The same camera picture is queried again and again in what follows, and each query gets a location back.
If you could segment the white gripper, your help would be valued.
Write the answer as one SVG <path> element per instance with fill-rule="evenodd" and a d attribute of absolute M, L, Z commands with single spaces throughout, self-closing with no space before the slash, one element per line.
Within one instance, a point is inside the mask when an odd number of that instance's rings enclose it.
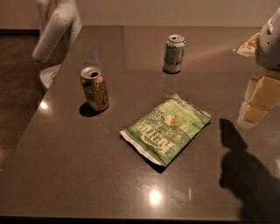
<path fill-rule="evenodd" d="M 267 71 L 261 77 L 252 77 L 241 104 L 237 124 L 242 128 L 257 125 L 280 102 L 280 8 L 237 53 L 244 57 L 255 56 L 255 62 Z"/>

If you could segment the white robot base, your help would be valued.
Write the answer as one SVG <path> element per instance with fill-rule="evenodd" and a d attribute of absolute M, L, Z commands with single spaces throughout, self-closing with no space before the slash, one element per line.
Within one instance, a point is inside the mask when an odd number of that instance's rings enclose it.
<path fill-rule="evenodd" d="M 59 70 L 60 64 L 45 68 L 40 72 L 39 78 L 45 90 L 51 86 L 53 79 Z"/>

